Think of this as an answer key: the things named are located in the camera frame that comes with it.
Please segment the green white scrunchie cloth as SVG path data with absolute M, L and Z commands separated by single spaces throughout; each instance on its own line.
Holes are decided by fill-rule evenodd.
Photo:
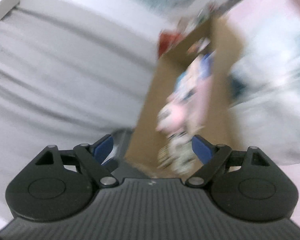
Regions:
M 188 174 L 195 162 L 191 140 L 192 137 L 186 132 L 170 136 L 167 145 L 158 152 L 158 168 L 170 167 L 178 175 Z

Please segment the pink sponge block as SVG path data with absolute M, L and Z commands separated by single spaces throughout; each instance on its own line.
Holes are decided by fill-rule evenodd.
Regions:
M 193 61 L 189 67 L 191 74 L 190 130 L 198 132 L 205 125 L 212 91 L 213 75 L 208 63 Z

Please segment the pink plush doll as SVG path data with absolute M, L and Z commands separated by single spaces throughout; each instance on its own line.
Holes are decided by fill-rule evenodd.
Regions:
M 190 130 L 190 102 L 193 92 L 186 94 L 173 92 L 168 96 L 166 105 L 157 115 L 156 131 L 165 134 L 168 138 L 176 133 L 186 132 L 193 135 Z

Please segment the white plastic bag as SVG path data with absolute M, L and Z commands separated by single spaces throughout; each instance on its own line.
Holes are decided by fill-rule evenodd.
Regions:
M 239 146 L 258 146 L 280 165 L 300 163 L 300 24 L 256 28 L 229 79 Z

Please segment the brown cardboard box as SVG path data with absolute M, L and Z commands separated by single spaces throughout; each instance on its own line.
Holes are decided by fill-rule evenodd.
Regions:
M 159 57 L 125 160 L 151 178 L 187 178 L 202 162 L 191 140 L 235 144 L 228 73 L 243 43 L 226 16 L 210 17 Z

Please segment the red snack bag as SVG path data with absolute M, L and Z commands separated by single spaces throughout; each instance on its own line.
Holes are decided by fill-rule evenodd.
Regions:
M 184 35 L 178 31 L 163 30 L 159 35 L 158 58 L 182 41 Z

